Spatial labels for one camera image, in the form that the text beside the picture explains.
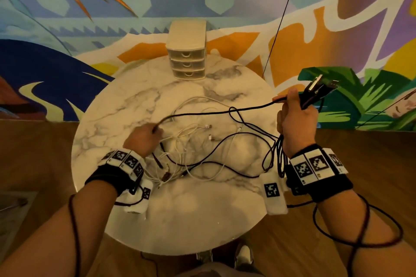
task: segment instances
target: round table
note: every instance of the round table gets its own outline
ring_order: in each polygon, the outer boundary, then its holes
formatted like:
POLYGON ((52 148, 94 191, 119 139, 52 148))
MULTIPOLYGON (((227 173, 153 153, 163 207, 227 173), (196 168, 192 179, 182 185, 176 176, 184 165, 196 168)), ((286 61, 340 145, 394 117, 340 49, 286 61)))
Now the round table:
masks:
MULTIPOLYGON (((72 177, 76 190, 84 186, 99 160, 111 148, 120 148, 135 126, 158 122, 191 97, 210 97, 236 108, 263 105, 271 101, 273 89, 247 67, 216 55, 207 55, 206 78, 186 81, 174 78, 167 56, 149 60, 120 74, 89 106, 75 134, 72 146, 72 177)), ((245 121, 278 136, 276 114, 281 105, 242 112, 245 121)), ((177 113, 227 110, 226 106, 194 99, 177 113)), ((219 140, 235 133, 241 124, 228 114, 186 116, 161 125, 164 136, 177 134, 192 123, 212 125, 202 129, 193 163, 208 154, 219 140), (214 141, 208 140, 211 135, 214 141)), ((242 132, 251 131, 243 128, 242 132)), ((235 170, 258 175, 267 146, 255 136, 229 138, 210 157, 235 170)), ((213 176, 221 168, 204 164, 192 171, 213 176)), ((126 213, 114 206, 105 232, 121 243, 159 255, 183 255, 212 249, 238 238, 266 214, 258 179, 247 179, 224 168, 210 181, 189 175, 155 186, 144 215, 126 213)))

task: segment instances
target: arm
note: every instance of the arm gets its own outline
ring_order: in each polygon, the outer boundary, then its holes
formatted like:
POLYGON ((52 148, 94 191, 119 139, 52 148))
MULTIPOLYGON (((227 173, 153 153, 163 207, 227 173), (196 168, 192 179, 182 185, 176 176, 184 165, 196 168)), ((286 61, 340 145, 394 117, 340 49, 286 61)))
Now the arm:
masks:
MULTIPOLYGON (((158 145, 163 130, 153 124, 137 127, 124 143, 142 158, 158 145)), ((116 188, 103 180, 87 183, 74 197, 73 210, 81 253, 81 276, 89 271, 117 198, 116 188)), ((56 276, 75 274, 75 240, 68 204, 58 210, 0 266, 0 276, 56 276)))
MULTIPOLYGON (((297 91, 290 90, 287 102, 278 113, 278 131, 284 134, 283 151, 289 158, 315 143, 317 119, 317 110, 313 106, 301 110, 297 91)), ((318 209, 332 236, 356 241, 366 207, 353 190, 343 191, 318 203, 318 209)), ((363 242, 385 243, 394 237, 391 227, 371 212, 363 242)), ((352 247, 336 243, 336 248, 344 265, 347 265, 352 247)), ((355 276, 416 276, 415 263, 415 250, 402 241, 389 248, 359 249, 353 262, 353 271, 355 276)))

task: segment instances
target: white storage drawer unit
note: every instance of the white storage drawer unit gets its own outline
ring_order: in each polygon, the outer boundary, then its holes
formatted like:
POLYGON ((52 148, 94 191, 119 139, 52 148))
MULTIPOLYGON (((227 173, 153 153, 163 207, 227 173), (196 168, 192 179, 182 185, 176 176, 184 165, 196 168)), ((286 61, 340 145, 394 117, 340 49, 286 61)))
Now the white storage drawer unit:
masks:
POLYGON ((205 77, 205 40, 206 21, 172 22, 166 48, 176 78, 196 80, 205 77))

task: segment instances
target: translucent drawer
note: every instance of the translucent drawer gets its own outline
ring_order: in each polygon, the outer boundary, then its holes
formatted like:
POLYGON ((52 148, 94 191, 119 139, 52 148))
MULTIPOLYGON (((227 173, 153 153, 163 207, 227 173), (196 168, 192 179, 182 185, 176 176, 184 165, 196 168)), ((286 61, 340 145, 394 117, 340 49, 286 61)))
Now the translucent drawer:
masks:
POLYGON ((171 67, 174 70, 178 71, 199 71, 205 69, 205 60, 197 60, 197 61, 188 61, 188 62, 180 62, 176 60, 171 60, 171 67))
POLYGON ((192 61, 205 59, 205 49, 193 51, 168 50, 169 57, 176 61, 192 61))
POLYGON ((200 71, 178 71, 172 69, 175 78, 181 80, 198 80, 205 78, 205 70, 200 71))

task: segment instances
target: black wristband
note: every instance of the black wristband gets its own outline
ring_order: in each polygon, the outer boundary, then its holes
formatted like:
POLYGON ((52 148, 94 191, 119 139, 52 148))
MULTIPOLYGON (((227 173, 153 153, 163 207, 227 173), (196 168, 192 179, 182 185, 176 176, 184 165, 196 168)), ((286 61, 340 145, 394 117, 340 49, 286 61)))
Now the black wristband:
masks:
POLYGON ((135 182, 126 172, 118 166, 112 166, 109 164, 98 166, 95 172, 85 181, 85 184, 88 184, 92 180, 103 180, 104 182, 114 186, 117 191, 117 197, 120 196, 125 190, 131 189, 135 186, 135 182))
MULTIPOLYGON (((293 158, 316 149, 322 150, 322 147, 315 143, 296 153, 293 156, 293 158)), ((327 154, 324 151, 322 151, 322 154, 327 160, 331 169, 333 171, 337 171, 336 167, 334 166, 330 158, 327 156, 327 154)), ((307 184, 304 187, 306 189, 306 192, 311 196, 312 200, 316 203, 319 203, 334 195, 339 194, 340 192, 352 189, 353 184, 345 174, 336 174, 335 176, 331 176, 326 179, 322 179, 314 183, 307 184)))

